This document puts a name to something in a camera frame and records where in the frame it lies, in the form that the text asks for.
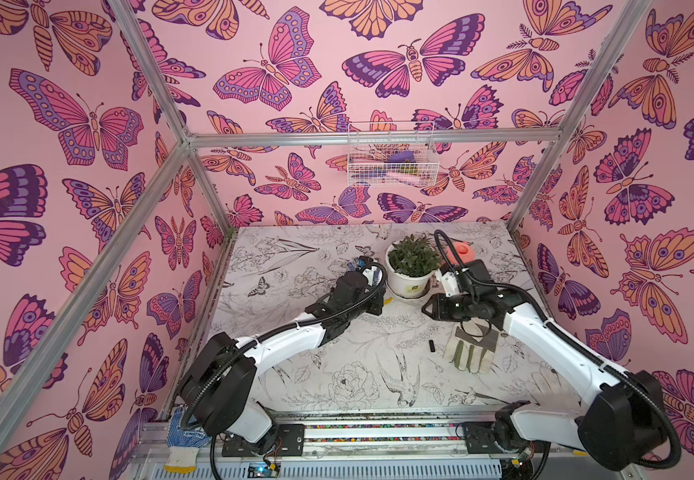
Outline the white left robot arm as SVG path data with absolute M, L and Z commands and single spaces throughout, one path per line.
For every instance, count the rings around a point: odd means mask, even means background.
M 379 316 L 388 273 L 368 257 L 339 277 L 331 290 L 292 321 L 251 337 L 212 336 L 178 385 L 184 402 L 180 428 L 201 429 L 213 438 L 229 433 L 265 449 L 278 426 L 251 399 L 255 381 L 266 371 L 303 352 L 337 339 L 357 317 Z

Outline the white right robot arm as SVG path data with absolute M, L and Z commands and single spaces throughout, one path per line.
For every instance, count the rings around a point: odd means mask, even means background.
M 488 430 L 500 450 L 557 444 L 585 452 L 611 471 L 630 465 L 666 470 L 680 462 L 679 434 L 653 375 L 632 373 L 576 339 L 525 289 L 493 281 L 480 260 L 464 262 L 442 230 L 434 241 L 445 262 L 437 273 L 444 290 L 430 297 L 423 313 L 436 321 L 485 321 L 488 330 L 541 356 L 579 397 L 578 406 L 567 409 L 529 401 L 501 408 Z

